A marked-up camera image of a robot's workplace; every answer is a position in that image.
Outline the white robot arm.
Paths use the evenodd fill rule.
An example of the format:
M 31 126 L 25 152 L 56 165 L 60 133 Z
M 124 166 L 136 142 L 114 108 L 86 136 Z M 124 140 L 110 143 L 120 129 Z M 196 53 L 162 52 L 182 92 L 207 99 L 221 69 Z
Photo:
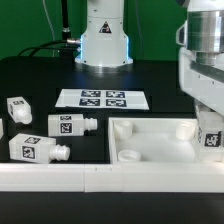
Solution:
M 187 19 L 176 32 L 182 91 L 224 116 L 224 0 L 183 0 Z M 87 0 L 87 28 L 75 62 L 99 71 L 129 65 L 124 0 Z

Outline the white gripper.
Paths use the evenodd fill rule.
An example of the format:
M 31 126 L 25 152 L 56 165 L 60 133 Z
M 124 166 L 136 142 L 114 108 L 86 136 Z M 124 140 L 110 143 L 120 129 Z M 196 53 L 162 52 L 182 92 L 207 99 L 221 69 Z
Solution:
M 214 66 L 196 63 L 191 51 L 179 51 L 179 84 L 195 100 L 224 116 L 224 53 Z

